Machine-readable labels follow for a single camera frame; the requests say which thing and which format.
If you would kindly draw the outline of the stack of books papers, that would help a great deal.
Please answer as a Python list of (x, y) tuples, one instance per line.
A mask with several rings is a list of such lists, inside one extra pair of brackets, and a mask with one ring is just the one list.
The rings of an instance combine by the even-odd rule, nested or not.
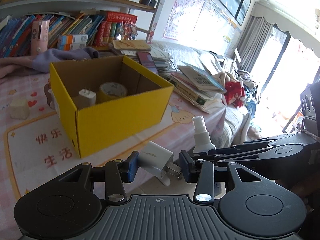
[(224, 106), (224, 88), (204, 70), (195, 50), (161, 42), (147, 45), (144, 41), (113, 41), (109, 48), (135, 61), (139, 53), (147, 53), (155, 65), (144, 63), (144, 66), (173, 84), (177, 94), (201, 111), (213, 113)]

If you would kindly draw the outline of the cream heart block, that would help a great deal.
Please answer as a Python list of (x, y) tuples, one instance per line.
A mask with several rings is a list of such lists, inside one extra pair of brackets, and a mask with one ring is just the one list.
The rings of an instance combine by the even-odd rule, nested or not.
[(9, 112), (13, 119), (26, 119), (30, 114), (28, 100), (22, 98), (12, 100), (9, 105)]

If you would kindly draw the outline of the red book set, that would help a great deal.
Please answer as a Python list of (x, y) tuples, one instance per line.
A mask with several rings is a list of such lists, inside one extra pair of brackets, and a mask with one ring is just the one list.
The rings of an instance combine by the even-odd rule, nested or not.
[(137, 22), (137, 16), (117, 11), (102, 11), (98, 15), (103, 20), (98, 24), (93, 46), (103, 47), (113, 40), (121, 40), (125, 30), (129, 30)]

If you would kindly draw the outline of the white spray bottle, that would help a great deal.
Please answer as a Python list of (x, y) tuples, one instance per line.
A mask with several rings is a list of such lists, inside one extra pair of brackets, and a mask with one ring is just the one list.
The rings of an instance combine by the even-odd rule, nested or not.
[(209, 151), (216, 150), (215, 145), (211, 142), (210, 134), (207, 131), (204, 117), (195, 116), (192, 118), (194, 125), (195, 147), (193, 154), (209, 154)]

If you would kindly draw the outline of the large white charger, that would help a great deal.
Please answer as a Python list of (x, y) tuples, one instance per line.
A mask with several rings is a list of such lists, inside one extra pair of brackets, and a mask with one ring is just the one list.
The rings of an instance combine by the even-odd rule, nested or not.
[(96, 104), (96, 93), (89, 89), (82, 89), (78, 92), (78, 108), (83, 109)]

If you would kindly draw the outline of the orange white box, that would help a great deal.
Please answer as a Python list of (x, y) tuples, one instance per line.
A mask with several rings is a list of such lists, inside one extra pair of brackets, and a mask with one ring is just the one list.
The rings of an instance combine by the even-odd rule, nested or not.
[(57, 43), (57, 49), (64, 51), (84, 49), (87, 41), (87, 34), (60, 35)]

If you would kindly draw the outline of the grey curtain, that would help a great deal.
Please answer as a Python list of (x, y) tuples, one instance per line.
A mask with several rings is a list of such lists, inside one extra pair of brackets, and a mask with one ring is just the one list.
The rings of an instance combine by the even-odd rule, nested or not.
[(251, 72), (273, 28), (264, 17), (250, 16), (237, 45), (241, 62), (239, 69)]

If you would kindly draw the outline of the yellow cardboard box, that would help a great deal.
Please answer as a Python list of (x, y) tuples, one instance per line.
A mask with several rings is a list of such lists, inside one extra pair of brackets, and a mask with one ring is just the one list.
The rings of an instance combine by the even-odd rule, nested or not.
[[(95, 93), (101, 84), (124, 85), (127, 96), (79, 109), (78, 92)], [(173, 85), (127, 56), (50, 65), (56, 111), (80, 158), (92, 155), (161, 122)]]

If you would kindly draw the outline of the yellow tape roll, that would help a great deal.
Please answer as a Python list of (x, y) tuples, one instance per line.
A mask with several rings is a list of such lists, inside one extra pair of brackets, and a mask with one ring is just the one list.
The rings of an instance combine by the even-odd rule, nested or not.
[(117, 100), (127, 96), (127, 93), (128, 90), (124, 85), (117, 82), (106, 82), (99, 87), (96, 103)]

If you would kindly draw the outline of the small white charger plug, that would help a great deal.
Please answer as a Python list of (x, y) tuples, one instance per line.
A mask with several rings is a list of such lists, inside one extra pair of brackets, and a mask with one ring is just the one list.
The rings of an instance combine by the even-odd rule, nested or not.
[(139, 152), (138, 164), (158, 179), (163, 179), (167, 173), (178, 178), (182, 172), (174, 163), (174, 153), (153, 141), (149, 141)]

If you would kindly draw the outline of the pink purple cloth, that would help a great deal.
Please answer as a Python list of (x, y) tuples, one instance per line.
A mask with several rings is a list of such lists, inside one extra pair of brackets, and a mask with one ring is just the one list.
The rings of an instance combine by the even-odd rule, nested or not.
[(49, 49), (36, 56), (18, 56), (1, 58), (1, 79), (10, 75), (33, 75), (48, 73), (50, 64), (64, 60), (89, 60), (99, 58), (99, 52), (93, 48), (70, 51)]

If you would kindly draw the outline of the pink checkered tablecloth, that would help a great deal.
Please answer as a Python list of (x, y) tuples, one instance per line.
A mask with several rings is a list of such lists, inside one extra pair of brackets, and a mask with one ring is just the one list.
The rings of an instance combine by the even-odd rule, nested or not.
[(26, 193), (80, 163), (126, 159), (148, 142), (179, 154), (194, 144), (192, 118), (223, 127), (226, 108), (203, 113), (165, 82), (151, 92), (77, 109), (76, 90), (54, 74), (1, 84), (1, 239), (18, 239), (14, 206)]

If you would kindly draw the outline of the alphabet wall poster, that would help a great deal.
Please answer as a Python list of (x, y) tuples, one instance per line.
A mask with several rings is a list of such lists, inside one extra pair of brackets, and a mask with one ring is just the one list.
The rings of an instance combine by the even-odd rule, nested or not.
[(163, 38), (212, 51), (233, 50), (241, 30), (215, 0), (175, 0)]

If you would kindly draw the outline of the white bookshelf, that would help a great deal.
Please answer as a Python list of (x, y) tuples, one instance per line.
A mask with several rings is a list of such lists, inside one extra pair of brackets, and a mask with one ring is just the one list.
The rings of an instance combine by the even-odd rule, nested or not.
[(153, 35), (157, 27), (165, 0), (158, 0), (155, 7), (144, 5), (129, 0), (1, 0), (1, 19), (8, 15), (21, 17), (27, 14), (40, 14), (45, 12), (65, 12), (68, 14), (81, 12), (83, 10), (103, 10), (132, 13), (140, 10), (152, 13), (149, 20), (149, 28), (138, 27), (138, 33), (145, 33), (145, 41), (152, 43)]

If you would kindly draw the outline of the black smartphone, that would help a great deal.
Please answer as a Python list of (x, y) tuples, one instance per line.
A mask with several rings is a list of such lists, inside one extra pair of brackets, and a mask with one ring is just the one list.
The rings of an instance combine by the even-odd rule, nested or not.
[(137, 58), (141, 65), (148, 68), (153, 73), (158, 74), (155, 62), (149, 52), (138, 51)]

